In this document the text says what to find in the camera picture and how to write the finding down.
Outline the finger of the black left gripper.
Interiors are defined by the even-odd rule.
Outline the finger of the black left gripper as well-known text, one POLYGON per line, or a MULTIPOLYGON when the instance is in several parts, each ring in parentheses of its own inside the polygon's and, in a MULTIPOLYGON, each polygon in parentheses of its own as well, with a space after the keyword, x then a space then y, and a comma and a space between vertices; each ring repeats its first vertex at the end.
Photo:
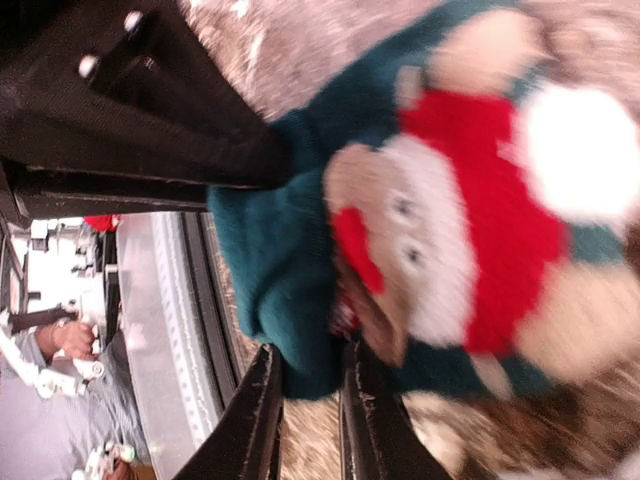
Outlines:
POLYGON ((3 209, 201 210, 290 174, 178 2, 2 3, 3 209))

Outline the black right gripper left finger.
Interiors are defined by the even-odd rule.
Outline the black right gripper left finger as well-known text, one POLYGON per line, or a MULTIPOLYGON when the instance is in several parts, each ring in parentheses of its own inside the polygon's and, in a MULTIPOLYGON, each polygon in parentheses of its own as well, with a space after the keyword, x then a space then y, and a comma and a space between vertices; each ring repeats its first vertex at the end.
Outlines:
POLYGON ((175 478, 278 479, 282 414, 281 355, 263 345, 217 427, 175 478))

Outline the green christmas bear sock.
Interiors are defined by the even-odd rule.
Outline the green christmas bear sock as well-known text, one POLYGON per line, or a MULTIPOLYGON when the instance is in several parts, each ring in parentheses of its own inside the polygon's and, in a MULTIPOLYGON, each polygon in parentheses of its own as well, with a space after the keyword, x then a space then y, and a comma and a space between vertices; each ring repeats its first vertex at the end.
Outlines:
POLYGON ((459 398, 638 352, 639 128, 549 53, 520 1, 444 2, 274 123, 283 186, 210 189, 240 327, 288 398, 332 394, 352 339, 393 390, 459 398))

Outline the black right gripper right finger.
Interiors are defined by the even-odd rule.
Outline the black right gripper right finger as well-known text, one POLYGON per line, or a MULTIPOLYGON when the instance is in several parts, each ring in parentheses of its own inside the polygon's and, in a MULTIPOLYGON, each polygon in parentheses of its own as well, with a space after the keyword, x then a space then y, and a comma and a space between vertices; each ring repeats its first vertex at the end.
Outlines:
POLYGON ((343 479, 448 479, 416 436, 403 404, 387 388, 366 346, 343 353, 339 401, 343 479))

